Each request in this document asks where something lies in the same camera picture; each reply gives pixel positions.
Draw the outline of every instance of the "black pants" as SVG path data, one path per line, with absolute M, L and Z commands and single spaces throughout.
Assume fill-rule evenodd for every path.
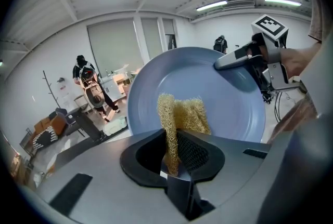
M 115 105 L 115 104 L 113 103 L 112 99 L 111 99 L 111 98 L 105 93 L 105 91 L 104 91 L 103 87 L 101 86 L 101 84 L 99 83 L 98 85 L 99 85 L 100 89 L 102 89 L 102 92 L 103 92 L 103 95 L 104 95 L 104 99 L 105 99 L 105 103 L 106 103 L 109 107 L 111 107 L 113 110 L 116 111 L 116 110 L 118 109 L 118 106 Z M 101 112 L 103 112 L 104 114 L 106 114 L 106 112 L 105 112 L 103 106 L 100 107 L 100 108 L 95 108 L 95 109 L 96 109 L 97 111 L 101 111 Z

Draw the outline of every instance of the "black and white pillow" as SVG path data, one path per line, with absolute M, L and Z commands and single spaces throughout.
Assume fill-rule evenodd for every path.
M 49 146 L 52 142 L 57 141 L 58 136 L 54 132 L 52 126 L 48 126 L 43 132 L 37 135 L 32 140 L 34 149 L 39 149 Z

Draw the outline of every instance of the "person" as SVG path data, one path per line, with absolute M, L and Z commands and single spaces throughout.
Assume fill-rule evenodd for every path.
M 331 44 L 333 38 L 332 15 L 324 0 L 312 0 L 312 19 L 308 35 L 317 40 L 310 48 L 282 48 L 280 51 L 281 63 L 285 66 L 289 78 L 300 76 L 300 74 L 304 77 L 307 76 L 307 78 L 309 78 L 310 75 L 313 78 L 313 76 L 316 75 L 313 71 L 315 70 L 315 66 L 313 65 L 307 72 L 305 72 L 305 70 L 314 57 L 320 54 L 320 57 L 318 57 L 316 61 L 316 65 L 318 65 L 318 63 L 320 63 L 319 60 L 324 59 L 325 56 L 331 56 L 329 53 L 331 46 L 328 45 Z M 264 61 L 267 61 L 268 55 L 266 47 L 260 46 L 259 49 L 263 55 Z M 248 49 L 247 54 L 252 55 L 252 50 Z M 304 122 L 314 119 L 317 116 L 316 107 L 314 106 L 309 92 L 307 92 L 305 97 L 298 101 L 275 126 L 268 143 L 272 143 L 282 131 L 293 131 Z
M 215 40 L 214 50 L 227 54 L 227 48 L 227 40 L 225 40 L 224 35 L 221 35 Z
M 77 85 L 80 84 L 80 81 L 79 81 L 80 70 L 81 70 L 84 66 L 88 66 L 88 67 L 91 67 L 92 69 L 95 69 L 94 66 L 93 66 L 90 62 L 88 62 L 88 61 L 86 61 L 86 60 L 84 59 L 84 56 L 83 56 L 83 55 L 79 55 L 79 56 L 77 56 L 77 58 L 76 58 L 76 64 L 75 64 L 75 66 L 74 66 L 74 68 L 73 68 L 73 80 L 74 80 L 74 82 L 75 82 Z M 118 106 L 115 105 L 115 104 L 113 103 L 113 101 L 111 100 L 111 98 L 105 93 L 105 91 L 104 91 L 104 89 L 103 89 L 103 87 L 102 87 L 102 85 L 100 84 L 99 81 L 98 81 L 98 84 L 99 84 L 100 88 L 102 89 L 102 92 L 103 92 L 103 95 L 104 95 L 104 99 L 105 99 L 105 103 L 106 103 L 109 107 L 111 107 L 116 113 L 119 113 L 119 112 L 120 112 L 120 109 L 118 108 Z M 103 115 L 102 115 L 103 118 L 104 118 L 106 121 L 108 121 L 108 119 L 107 119 L 107 117 L 106 117 L 106 111 L 105 111 L 105 109 L 103 108 L 103 106 L 102 106 L 102 107 L 99 107 L 99 108 L 95 108 L 95 109 L 99 112 L 100 115 L 102 115 L 101 113 L 103 113 Z

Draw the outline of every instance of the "folded cloth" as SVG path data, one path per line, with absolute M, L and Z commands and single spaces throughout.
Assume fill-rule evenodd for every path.
M 166 131 L 164 162 L 171 175 L 178 173 L 177 129 L 211 134 L 203 102 L 200 98 L 176 100 L 173 95 L 160 94 L 157 103 L 162 128 Z

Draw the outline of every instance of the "white cabinet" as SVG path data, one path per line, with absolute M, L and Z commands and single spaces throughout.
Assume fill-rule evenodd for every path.
M 103 77 L 100 83 L 105 93 L 111 98 L 112 101 L 116 101 L 122 97 L 118 84 L 113 80 L 112 76 Z

